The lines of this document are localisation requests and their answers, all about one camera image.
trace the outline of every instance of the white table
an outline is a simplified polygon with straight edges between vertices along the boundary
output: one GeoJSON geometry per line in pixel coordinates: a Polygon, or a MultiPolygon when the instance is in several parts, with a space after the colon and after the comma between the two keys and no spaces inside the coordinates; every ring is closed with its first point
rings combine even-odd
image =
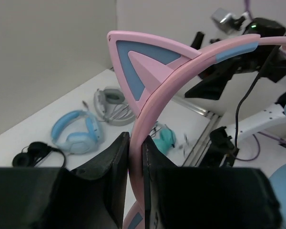
{"type": "MultiPolygon", "coordinates": [[[[10,167],[14,156],[31,142],[43,141],[51,144],[50,132],[53,124],[67,112],[77,109],[84,109],[82,100],[86,101],[90,107],[90,111],[95,113],[93,107],[93,94],[98,88],[103,89],[106,86],[118,86],[115,74],[110,70],[105,70],[104,72],[98,74],[89,81],[75,88],[63,97],[59,98],[1,134],[0,167],[10,167]]],[[[177,138],[177,144],[183,143],[184,133],[187,134],[190,140],[198,139],[209,123],[208,118],[203,117],[200,114],[173,101],[170,101],[165,107],[164,111],[160,115],[159,121],[163,124],[167,124],[169,128],[174,130],[177,138]]],[[[99,150],[96,152],[80,156],[68,156],[66,167],[69,170],[82,165],[94,156],[98,155],[100,152],[106,149],[121,132],[130,131],[133,124],[120,127],[110,126],[104,123],[102,123],[102,125],[105,132],[105,142],[101,144],[99,150]]],[[[65,137],[71,132],[85,130],[86,127],[84,120],[78,120],[66,128],[60,139],[65,140],[65,137]]],[[[168,158],[180,166],[184,162],[183,151],[173,150],[168,154],[168,158]]],[[[40,166],[57,167],[61,164],[62,156],[52,153],[40,166]]],[[[126,215],[134,202],[135,198],[128,180],[124,215],[126,215]]]]}
{"type": "MultiPolygon", "coordinates": [[[[270,177],[278,168],[286,164],[286,149],[272,140],[260,134],[256,134],[261,145],[259,157],[250,162],[236,160],[233,167],[260,168],[267,177],[270,177]]],[[[256,140],[251,136],[239,143],[238,156],[241,159],[253,158],[257,153],[256,140]]]]}

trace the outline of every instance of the headphone cable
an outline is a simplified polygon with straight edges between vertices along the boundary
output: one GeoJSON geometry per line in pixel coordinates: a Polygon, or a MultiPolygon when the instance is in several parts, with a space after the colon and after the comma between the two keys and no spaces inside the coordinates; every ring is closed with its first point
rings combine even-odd
{"type": "Polygon", "coordinates": [[[279,49],[280,49],[281,45],[276,45],[273,50],[270,52],[269,56],[267,57],[267,59],[265,60],[263,66],[261,67],[261,70],[259,71],[259,73],[257,74],[257,76],[255,77],[255,79],[253,80],[252,84],[250,85],[248,91],[246,92],[246,94],[244,95],[244,97],[239,101],[237,108],[236,108],[236,113],[235,113],[235,138],[234,138],[234,151],[233,153],[231,153],[231,156],[234,157],[236,160],[239,161],[253,161],[255,160],[259,154],[257,154],[257,156],[255,156],[252,159],[240,159],[237,158],[234,153],[237,151],[237,138],[238,138],[238,114],[239,114],[239,110],[241,105],[243,104],[243,102],[246,100],[246,98],[249,96],[249,94],[252,92],[254,86],[256,85],[257,81],[263,76],[264,72],[266,71],[266,68],[268,67],[269,63],[271,62],[271,60],[274,58],[274,56],[278,53],[279,49]]]}
{"type": "MultiPolygon", "coordinates": [[[[90,111],[89,110],[89,106],[88,106],[88,104],[85,101],[82,100],[82,104],[87,109],[87,111],[90,111]]],[[[105,120],[99,120],[99,119],[97,119],[97,121],[99,121],[100,123],[106,122],[105,120]]]]}
{"type": "MultiPolygon", "coordinates": [[[[65,168],[66,167],[66,163],[67,163],[66,155],[60,149],[54,148],[54,147],[51,147],[51,146],[50,146],[50,151],[60,153],[63,156],[63,163],[62,163],[61,168],[65,168]]],[[[45,160],[50,154],[51,154],[51,152],[49,152],[46,156],[37,158],[35,160],[35,162],[34,162],[34,166],[36,166],[40,162],[42,163],[42,161],[45,160]]]]}

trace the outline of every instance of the blue headphones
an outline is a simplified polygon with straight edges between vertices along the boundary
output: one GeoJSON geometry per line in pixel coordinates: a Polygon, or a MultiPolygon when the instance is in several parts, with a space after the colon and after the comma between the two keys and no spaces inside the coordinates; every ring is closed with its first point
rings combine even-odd
{"type": "Polygon", "coordinates": [[[100,122],[89,111],[72,111],[61,117],[53,126],[51,131],[52,142],[62,151],[71,154],[84,154],[94,151],[99,143],[103,142],[103,131],[100,122]],[[57,140],[63,130],[78,118],[86,117],[85,122],[88,132],[74,132],[69,134],[64,143],[58,143],[57,140]]]}
{"type": "Polygon", "coordinates": [[[176,135],[173,130],[167,127],[167,125],[160,124],[159,122],[156,122],[154,125],[154,133],[151,134],[151,137],[155,134],[157,131],[156,127],[160,127],[160,138],[153,138],[153,142],[157,146],[158,150],[163,153],[164,155],[167,155],[169,149],[171,147],[175,147],[176,143],[176,135]]]}

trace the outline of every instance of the grey headphones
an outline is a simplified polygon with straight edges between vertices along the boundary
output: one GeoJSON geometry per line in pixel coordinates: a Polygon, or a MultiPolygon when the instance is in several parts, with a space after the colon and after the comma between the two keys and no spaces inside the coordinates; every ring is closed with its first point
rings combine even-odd
{"type": "Polygon", "coordinates": [[[97,115],[104,122],[111,125],[127,125],[135,120],[135,115],[127,104],[120,88],[105,87],[104,90],[97,89],[94,93],[93,103],[97,115]],[[109,109],[110,104],[115,105],[112,111],[109,109]]]}

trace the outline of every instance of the pink headband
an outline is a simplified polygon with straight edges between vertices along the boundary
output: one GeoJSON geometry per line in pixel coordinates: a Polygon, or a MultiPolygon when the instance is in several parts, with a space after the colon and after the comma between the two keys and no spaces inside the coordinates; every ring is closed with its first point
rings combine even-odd
{"type": "Polygon", "coordinates": [[[144,210],[142,143],[175,93],[209,66],[254,51],[258,45],[283,45],[286,37],[247,34],[216,42],[200,50],[167,38],[139,32],[107,35],[113,67],[121,89],[136,115],[130,140],[129,176],[144,210]]]}

